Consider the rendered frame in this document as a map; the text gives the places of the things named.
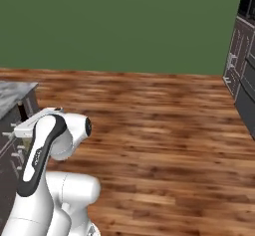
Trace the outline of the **dark grey tall cupboards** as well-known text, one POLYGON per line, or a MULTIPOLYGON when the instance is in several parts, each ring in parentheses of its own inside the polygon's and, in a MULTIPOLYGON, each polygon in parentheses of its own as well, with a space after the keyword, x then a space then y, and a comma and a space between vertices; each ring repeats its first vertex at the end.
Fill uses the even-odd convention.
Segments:
POLYGON ((252 43, 254 26, 237 16, 223 73, 223 82, 233 99, 238 93, 239 81, 244 71, 245 58, 252 43))

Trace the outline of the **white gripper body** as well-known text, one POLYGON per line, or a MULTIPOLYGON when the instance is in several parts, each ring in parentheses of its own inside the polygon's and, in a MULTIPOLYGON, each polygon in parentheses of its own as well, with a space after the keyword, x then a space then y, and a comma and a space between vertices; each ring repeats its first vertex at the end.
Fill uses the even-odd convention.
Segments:
POLYGON ((43 116, 50 114, 58 114, 64 111, 63 108, 44 108, 36 114, 32 115, 25 121, 21 122, 14 128, 14 134, 18 138, 31 138, 33 134, 33 127, 36 122, 43 116))

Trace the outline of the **black wall oven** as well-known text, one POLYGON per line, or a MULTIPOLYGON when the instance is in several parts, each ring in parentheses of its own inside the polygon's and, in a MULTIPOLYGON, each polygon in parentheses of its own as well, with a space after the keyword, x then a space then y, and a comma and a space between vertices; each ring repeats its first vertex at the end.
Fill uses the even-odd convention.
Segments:
POLYGON ((237 15, 255 25, 255 0, 240 0, 237 15))

